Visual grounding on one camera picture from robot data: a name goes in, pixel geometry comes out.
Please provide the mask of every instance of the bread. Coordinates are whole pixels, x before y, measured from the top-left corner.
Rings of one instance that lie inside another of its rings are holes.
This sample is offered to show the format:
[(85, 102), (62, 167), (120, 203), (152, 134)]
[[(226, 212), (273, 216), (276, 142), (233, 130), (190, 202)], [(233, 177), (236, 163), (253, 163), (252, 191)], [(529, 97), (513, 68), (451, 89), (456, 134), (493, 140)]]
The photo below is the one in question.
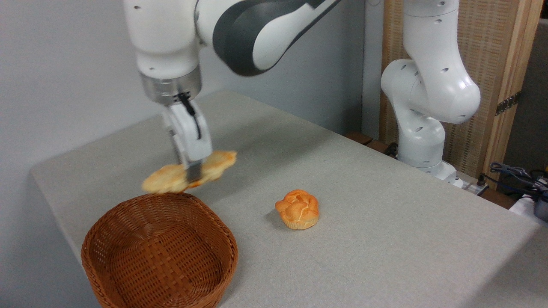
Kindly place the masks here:
[(223, 172), (236, 163), (236, 152), (213, 151), (202, 163), (202, 177), (189, 183), (183, 165), (170, 164), (151, 174), (141, 188), (150, 193), (181, 192), (200, 186), (209, 181), (218, 180)]
[(290, 191), (281, 201), (276, 202), (276, 210), (288, 228), (304, 230), (318, 222), (318, 200), (308, 192), (296, 189)]

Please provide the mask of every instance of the brown woven basket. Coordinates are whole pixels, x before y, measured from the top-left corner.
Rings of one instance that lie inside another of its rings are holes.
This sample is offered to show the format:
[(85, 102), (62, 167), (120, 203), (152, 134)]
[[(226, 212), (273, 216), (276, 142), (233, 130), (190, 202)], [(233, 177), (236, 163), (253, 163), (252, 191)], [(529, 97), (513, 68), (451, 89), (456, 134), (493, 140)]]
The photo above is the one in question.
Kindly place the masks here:
[(122, 202), (82, 244), (82, 265), (103, 307), (216, 307), (237, 262), (232, 232), (186, 193)]

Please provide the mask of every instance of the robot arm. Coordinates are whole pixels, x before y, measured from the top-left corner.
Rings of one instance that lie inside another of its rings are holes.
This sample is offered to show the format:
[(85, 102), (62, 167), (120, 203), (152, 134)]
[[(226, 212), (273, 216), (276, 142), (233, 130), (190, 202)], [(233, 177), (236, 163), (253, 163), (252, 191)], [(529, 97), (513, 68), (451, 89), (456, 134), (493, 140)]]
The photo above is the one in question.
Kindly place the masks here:
[(459, 53), (458, 7), (458, 0), (406, 0), (403, 44), (412, 60), (390, 63), (381, 78), (398, 122), (398, 159), (451, 183), (456, 172), (442, 161), (440, 121), (460, 124), (480, 106)]
[(198, 51), (212, 45), (235, 73), (273, 67), (340, 0), (124, 0), (129, 35), (147, 96), (166, 107), (164, 121), (189, 181), (212, 152), (204, 116)]
[(196, 25), (232, 71), (254, 76), (272, 68), (286, 50), (340, 0), (199, 0)]

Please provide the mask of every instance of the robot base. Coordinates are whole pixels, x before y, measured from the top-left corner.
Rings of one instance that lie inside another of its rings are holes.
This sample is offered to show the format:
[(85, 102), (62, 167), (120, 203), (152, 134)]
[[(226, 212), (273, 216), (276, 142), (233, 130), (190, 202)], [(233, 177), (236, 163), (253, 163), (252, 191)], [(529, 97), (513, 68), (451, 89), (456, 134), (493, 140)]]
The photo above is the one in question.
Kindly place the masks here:
[(417, 168), (418, 170), (428, 173), (443, 180), (449, 184), (453, 184), (458, 188), (463, 188), (464, 182), (456, 175), (455, 167), (441, 161), (439, 164), (428, 168)]

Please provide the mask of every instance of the cable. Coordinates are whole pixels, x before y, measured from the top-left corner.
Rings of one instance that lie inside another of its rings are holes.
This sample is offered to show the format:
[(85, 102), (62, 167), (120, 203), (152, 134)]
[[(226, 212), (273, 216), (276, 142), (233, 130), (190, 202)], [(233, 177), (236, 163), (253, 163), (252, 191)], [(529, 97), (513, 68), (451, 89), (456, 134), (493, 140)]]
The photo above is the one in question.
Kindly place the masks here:
[(507, 184), (504, 184), (501, 181), (498, 181), (498, 180), (495, 180), (495, 179), (491, 178), (490, 176), (488, 176), (485, 173), (481, 173), (481, 175), (483, 175), (486, 179), (488, 179), (490, 181), (493, 181), (493, 182), (497, 183), (498, 185), (501, 185), (502, 187), (504, 187), (506, 189), (513, 190), (513, 191), (522, 193), (524, 195), (530, 195), (530, 196), (538, 197), (538, 198), (542, 199), (544, 202), (548, 202), (548, 197), (543, 195), (542, 193), (538, 193), (538, 192), (533, 191), (533, 190), (519, 189), (517, 187), (509, 186)]

